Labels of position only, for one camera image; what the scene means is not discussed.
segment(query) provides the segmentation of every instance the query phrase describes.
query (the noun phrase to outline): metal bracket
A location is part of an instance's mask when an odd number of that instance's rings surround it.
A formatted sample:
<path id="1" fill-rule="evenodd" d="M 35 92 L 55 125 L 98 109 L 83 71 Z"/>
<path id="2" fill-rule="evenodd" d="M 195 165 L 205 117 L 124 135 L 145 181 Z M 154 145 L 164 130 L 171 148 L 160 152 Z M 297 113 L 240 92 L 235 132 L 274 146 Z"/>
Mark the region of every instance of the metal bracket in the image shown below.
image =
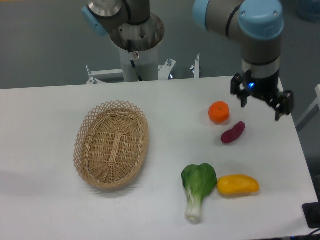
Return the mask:
<path id="1" fill-rule="evenodd" d="M 304 113 L 296 121 L 296 131 L 300 132 L 320 110 L 320 85 L 315 88 L 318 97 L 310 104 Z"/>
<path id="2" fill-rule="evenodd" d="M 164 65 L 159 65 L 158 80 L 168 80 L 170 77 L 171 71 L 174 68 L 176 63 L 177 61 L 169 58 Z M 108 83 L 108 79 L 123 78 L 124 76 L 122 69 L 90 71 L 89 66 L 87 65 L 86 70 L 89 77 L 89 80 L 86 82 L 86 84 L 105 84 L 105 83 Z"/>

